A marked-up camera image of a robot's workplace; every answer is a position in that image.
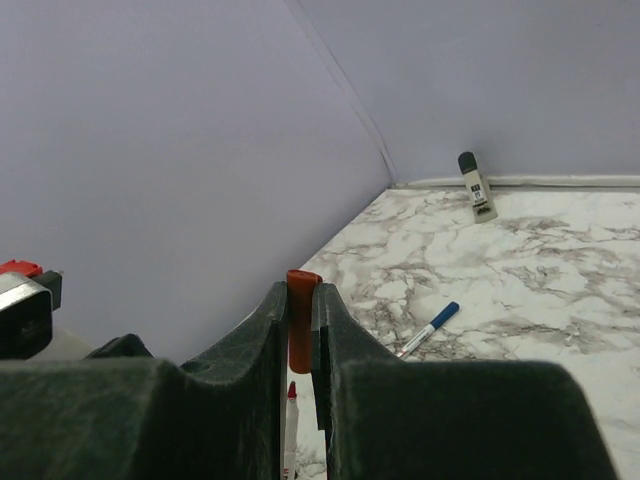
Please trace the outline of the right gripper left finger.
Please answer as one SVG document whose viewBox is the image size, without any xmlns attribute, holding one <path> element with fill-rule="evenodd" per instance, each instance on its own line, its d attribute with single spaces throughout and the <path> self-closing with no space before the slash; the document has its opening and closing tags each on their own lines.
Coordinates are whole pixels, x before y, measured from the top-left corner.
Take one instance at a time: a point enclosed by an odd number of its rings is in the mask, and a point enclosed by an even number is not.
<svg viewBox="0 0 640 480">
<path fill-rule="evenodd" d="M 277 479 L 287 288 L 182 365 L 152 357 L 1 366 L 5 479 Z"/>
</svg>

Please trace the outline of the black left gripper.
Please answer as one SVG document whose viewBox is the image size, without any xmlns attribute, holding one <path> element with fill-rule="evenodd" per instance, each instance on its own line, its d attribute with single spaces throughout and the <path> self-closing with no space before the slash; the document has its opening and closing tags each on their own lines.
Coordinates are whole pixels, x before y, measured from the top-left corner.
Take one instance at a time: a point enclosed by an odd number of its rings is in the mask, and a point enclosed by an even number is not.
<svg viewBox="0 0 640 480">
<path fill-rule="evenodd" d="M 141 338 L 133 333 L 113 338 L 103 346 L 93 350 L 86 359 L 109 358 L 152 358 L 153 354 L 147 349 Z"/>
</svg>

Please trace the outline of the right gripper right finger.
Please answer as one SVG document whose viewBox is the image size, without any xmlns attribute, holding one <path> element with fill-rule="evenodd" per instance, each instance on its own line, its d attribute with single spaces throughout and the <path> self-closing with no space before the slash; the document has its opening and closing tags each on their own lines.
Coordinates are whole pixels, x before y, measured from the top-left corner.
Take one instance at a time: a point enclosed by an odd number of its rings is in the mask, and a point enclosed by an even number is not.
<svg viewBox="0 0 640 480">
<path fill-rule="evenodd" d="M 587 399 L 538 361 L 408 362 L 323 283 L 312 380 L 331 479 L 613 479 Z"/>
</svg>

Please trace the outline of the red marker pen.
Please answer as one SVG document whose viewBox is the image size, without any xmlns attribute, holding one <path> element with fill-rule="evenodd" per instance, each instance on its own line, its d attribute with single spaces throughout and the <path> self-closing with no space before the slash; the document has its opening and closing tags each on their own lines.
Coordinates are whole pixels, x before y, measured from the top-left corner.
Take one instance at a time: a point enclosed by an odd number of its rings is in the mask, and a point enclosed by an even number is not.
<svg viewBox="0 0 640 480">
<path fill-rule="evenodd" d="M 293 480 L 296 478 L 298 421 L 299 408 L 297 403 L 296 382 L 291 381 L 288 387 L 286 402 L 283 480 Z"/>
</svg>

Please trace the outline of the blue marker pen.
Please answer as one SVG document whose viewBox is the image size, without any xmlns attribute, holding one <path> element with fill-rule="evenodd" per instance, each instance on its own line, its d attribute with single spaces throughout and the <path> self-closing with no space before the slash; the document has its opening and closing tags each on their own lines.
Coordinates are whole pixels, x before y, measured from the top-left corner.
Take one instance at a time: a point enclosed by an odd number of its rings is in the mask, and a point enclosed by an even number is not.
<svg viewBox="0 0 640 480">
<path fill-rule="evenodd" d="M 396 356 L 400 359 L 409 356 L 436 331 L 430 323 L 427 324 L 400 349 Z"/>
</svg>

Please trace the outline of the brown pen cap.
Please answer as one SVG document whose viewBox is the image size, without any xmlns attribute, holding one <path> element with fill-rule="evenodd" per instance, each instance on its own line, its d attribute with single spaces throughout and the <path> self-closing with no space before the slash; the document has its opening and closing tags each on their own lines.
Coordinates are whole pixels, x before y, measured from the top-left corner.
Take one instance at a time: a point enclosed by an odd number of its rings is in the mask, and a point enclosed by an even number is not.
<svg viewBox="0 0 640 480">
<path fill-rule="evenodd" d="M 289 367 L 297 374 L 311 371 L 312 300 L 320 275 L 304 270 L 289 270 L 286 276 L 289 305 Z"/>
</svg>

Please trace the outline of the blue pen cap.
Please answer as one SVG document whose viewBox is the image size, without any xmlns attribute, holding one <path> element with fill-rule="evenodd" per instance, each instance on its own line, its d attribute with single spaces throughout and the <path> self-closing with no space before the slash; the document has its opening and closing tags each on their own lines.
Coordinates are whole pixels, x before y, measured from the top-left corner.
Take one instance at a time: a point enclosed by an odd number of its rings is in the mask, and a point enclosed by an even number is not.
<svg viewBox="0 0 640 480">
<path fill-rule="evenodd" d="M 460 305 L 457 302 L 450 302 L 440 313 L 438 313 L 434 319 L 430 322 L 430 325 L 434 330 L 441 328 L 447 321 L 449 321 L 458 311 Z"/>
</svg>

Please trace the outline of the grey black stapler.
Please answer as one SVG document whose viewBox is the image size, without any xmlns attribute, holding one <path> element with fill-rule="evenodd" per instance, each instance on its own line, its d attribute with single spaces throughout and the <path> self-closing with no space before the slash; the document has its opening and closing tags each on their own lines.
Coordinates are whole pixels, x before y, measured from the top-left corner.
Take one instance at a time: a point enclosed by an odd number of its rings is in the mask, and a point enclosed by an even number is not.
<svg viewBox="0 0 640 480">
<path fill-rule="evenodd" d="M 458 157 L 458 166 L 469 194 L 475 223 L 485 223 L 496 219 L 498 212 L 488 183 L 478 170 L 475 155 L 469 151 L 461 153 Z"/>
</svg>

